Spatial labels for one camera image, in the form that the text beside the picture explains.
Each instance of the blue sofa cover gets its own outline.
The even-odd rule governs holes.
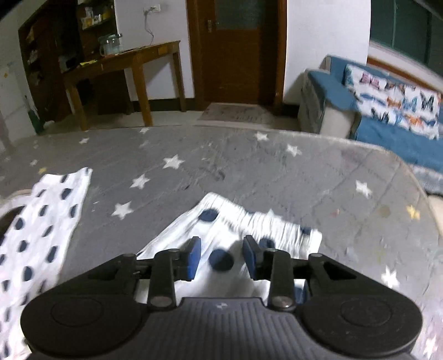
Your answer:
[[[330,55],[329,57],[330,74],[321,71],[310,71],[308,76],[313,82],[319,99],[329,101],[333,107],[339,110],[358,111],[354,96],[344,86],[347,64],[355,65],[375,76],[387,78],[396,83],[404,82],[387,75],[383,71],[339,57]],[[443,106],[440,107],[439,122],[443,123]],[[357,141],[391,150],[407,163],[443,173],[443,138],[429,140],[427,137],[414,134],[398,126],[382,123],[367,116],[362,116],[360,125],[351,137]]]

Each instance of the table leg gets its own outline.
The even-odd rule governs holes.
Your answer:
[[[175,78],[177,79],[177,87],[179,89],[180,110],[186,111],[185,89],[183,88],[182,63],[180,61],[180,51],[172,54],[174,61]]]
[[[80,124],[83,131],[89,129],[88,120],[86,119],[85,110],[83,109],[80,95],[78,94],[77,85],[70,85],[68,88],[69,96],[71,96],[72,105],[74,106],[75,118]]]
[[[134,83],[136,85],[137,96],[139,98],[143,122],[146,126],[153,126],[151,108],[149,107],[148,94],[146,93],[146,82],[144,80],[143,64],[135,60],[132,63],[131,68],[132,76],[134,77]]]

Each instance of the window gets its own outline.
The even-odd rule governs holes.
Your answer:
[[[372,0],[370,38],[443,76],[443,20],[414,0]]]

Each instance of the door handle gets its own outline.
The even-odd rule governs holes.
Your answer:
[[[212,20],[208,20],[208,32],[212,32]]]

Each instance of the sofa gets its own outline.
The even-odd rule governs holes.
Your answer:
[[[359,71],[365,73],[361,78],[364,81],[359,81],[360,84],[355,84],[355,87],[349,86],[353,82],[352,71],[354,75]],[[366,73],[370,74],[370,80],[368,80]],[[384,87],[380,88],[379,83],[383,83]],[[388,105],[394,106],[389,108],[389,111],[381,110],[378,113],[377,106],[363,106],[367,105],[367,101],[376,103],[377,100],[377,96],[368,96],[355,91],[358,85],[364,85],[367,88],[368,84],[372,90],[374,90],[374,85],[378,86],[374,90],[376,93],[385,90],[385,88],[394,89],[396,87],[404,92],[405,86],[410,87],[411,91],[414,90],[419,94],[414,98],[414,112],[420,112],[426,108],[426,105],[429,105],[426,102],[423,103],[424,107],[421,105],[422,99],[428,100],[429,98],[428,95],[423,95],[423,92],[427,90],[407,84],[382,70],[329,55],[324,59],[320,69],[306,70],[303,75],[298,114],[302,131],[350,138],[382,146],[393,151],[406,163],[443,173],[443,129],[441,125],[443,124],[443,108],[440,108],[440,94],[433,94],[435,102],[432,113],[429,113],[429,118],[426,121],[422,121],[419,117],[422,115],[421,113],[417,116],[413,114],[413,117],[408,112],[401,113],[404,108],[407,110],[411,108],[406,97],[403,98],[402,104],[401,96],[404,96],[404,93],[398,93],[400,98],[397,102],[388,98],[388,101],[392,102]],[[408,123],[406,118],[418,121],[417,128]]]

